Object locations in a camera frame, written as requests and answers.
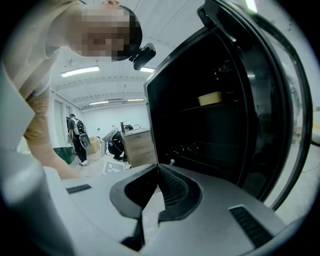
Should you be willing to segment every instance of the yellow bowl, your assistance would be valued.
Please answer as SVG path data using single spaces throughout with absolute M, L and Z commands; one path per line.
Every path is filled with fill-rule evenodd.
M 222 93 L 221 91 L 212 92 L 212 93 L 198 97 L 198 100 L 199 100 L 200 106 L 219 103 L 222 101 Z

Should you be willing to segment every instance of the ceiling light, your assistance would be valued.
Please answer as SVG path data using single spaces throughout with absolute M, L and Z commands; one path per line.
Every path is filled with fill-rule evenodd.
M 128 99 L 127 101 L 128 102 L 141 102 L 141 101 L 144 101 L 145 99 L 144 98 L 135 98 L 135 99 Z
M 256 6 L 256 2 L 255 0 L 245 0 L 246 2 L 246 6 L 248 7 L 248 9 L 250 9 L 253 12 L 257 12 L 257 6 Z
M 89 105 L 98 105 L 103 103 L 109 103 L 109 101 L 92 102 L 92 103 L 89 103 Z
M 155 71 L 155 69 L 154 68 L 148 68 L 148 67 L 142 67 L 140 69 L 140 71 L 152 73 L 153 71 Z
M 76 70 L 61 73 L 61 76 L 63 78 L 66 78 L 66 77 L 70 77 L 70 76 L 74 76 L 74 75 L 78 75 L 78 74 L 82 74 L 82 73 L 87 73 L 87 72 L 93 72 L 93 71 L 99 71 L 99 66 L 79 68 Z

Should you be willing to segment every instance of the green container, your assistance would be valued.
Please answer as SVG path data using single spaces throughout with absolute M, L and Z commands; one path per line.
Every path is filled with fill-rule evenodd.
M 55 147 L 53 150 L 68 165 L 70 165 L 75 160 L 73 146 Z

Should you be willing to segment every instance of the desk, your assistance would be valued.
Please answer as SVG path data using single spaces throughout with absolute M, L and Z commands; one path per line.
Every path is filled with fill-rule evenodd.
M 157 163 L 155 147 L 148 128 L 130 130 L 121 135 L 126 157 L 133 168 Z

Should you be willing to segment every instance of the beige t-shirt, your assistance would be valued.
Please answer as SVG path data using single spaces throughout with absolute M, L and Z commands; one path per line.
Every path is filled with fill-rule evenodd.
M 45 0 L 31 11 L 13 33 L 2 56 L 12 83 L 35 116 L 24 137 L 29 144 L 49 141 L 47 111 L 50 100 L 50 69 L 58 48 L 48 48 L 47 34 L 56 17 L 78 0 Z

